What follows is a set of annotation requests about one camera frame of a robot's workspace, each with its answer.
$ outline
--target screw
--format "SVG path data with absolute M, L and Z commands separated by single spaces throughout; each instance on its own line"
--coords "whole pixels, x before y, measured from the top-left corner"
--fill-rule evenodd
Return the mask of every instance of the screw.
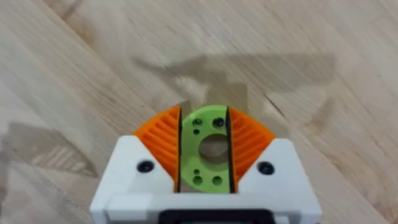
M 213 126 L 215 126 L 217 128 L 224 126 L 224 119 L 223 118 L 215 118 L 213 120 Z
M 202 124 L 202 120 L 199 119 L 199 118 L 195 118 L 195 119 L 192 121 L 192 125 L 194 125 L 195 127 L 201 126 L 201 124 Z
M 137 170 L 142 173 L 148 173 L 152 171 L 155 167 L 155 164 L 152 161 L 142 161 L 138 164 Z
M 259 162 L 257 164 L 257 169 L 261 174 L 264 175 L 272 175 L 275 172 L 274 165 L 272 165 L 270 162 Z

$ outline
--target white plastic housing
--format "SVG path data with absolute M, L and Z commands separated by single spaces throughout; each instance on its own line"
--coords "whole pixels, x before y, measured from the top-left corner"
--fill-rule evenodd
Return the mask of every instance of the white plastic housing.
M 155 164 L 137 171 L 141 161 Z M 257 163 L 274 165 L 272 175 L 258 172 Z M 119 138 L 90 206 L 96 224 L 115 221 L 157 223 L 169 209 L 265 208 L 277 224 L 314 224 L 321 208 L 292 143 L 275 139 L 239 181 L 238 194 L 173 193 L 174 182 L 135 136 Z

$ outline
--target green disc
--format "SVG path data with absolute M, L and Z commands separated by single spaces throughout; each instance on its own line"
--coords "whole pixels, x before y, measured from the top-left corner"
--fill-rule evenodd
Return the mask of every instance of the green disc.
M 199 151 L 206 137 L 216 134 L 226 136 L 226 110 L 223 105 L 205 106 L 182 121 L 181 178 L 202 192 L 229 193 L 228 161 L 210 162 Z

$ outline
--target wood grain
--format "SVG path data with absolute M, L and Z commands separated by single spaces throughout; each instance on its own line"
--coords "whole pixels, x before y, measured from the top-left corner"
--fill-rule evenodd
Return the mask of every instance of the wood grain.
M 118 136 L 179 103 L 221 103 L 294 141 L 322 223 L 397 223 L 395 9 L 2 1 L 1 221 L 89 223 Z

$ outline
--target orange curved part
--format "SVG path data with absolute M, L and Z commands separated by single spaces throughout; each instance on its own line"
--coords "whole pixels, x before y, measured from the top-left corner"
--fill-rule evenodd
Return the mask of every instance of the orange curved part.
M 174 191 L 178 188 L 180 106 L 161 112 L 142 125 L 135 133 L 154 155 L 156 160 L 174 180 Z
M 235 189 L 246 171 L 276 136 L 249 115 L 228 108 Z

